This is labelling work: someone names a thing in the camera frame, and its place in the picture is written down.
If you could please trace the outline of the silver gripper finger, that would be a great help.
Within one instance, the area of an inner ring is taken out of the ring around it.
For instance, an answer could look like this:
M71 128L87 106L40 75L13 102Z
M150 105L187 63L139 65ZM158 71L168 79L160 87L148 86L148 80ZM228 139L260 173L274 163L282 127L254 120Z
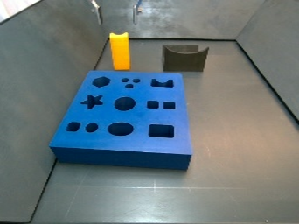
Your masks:
M138 14L142 11L140 5L142 5L143 0L136 0L136 3L134 5L134 24L136 25L138 23Z

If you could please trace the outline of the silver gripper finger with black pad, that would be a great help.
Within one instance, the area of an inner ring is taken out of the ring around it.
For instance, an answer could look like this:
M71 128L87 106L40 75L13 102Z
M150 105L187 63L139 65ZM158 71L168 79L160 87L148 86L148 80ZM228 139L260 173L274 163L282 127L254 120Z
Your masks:
M94 6L94 12L96 13L98 15L98 23L102 25L102 8L100 8L100 5L98 4L96 0L90 0L91 1L91 4Z

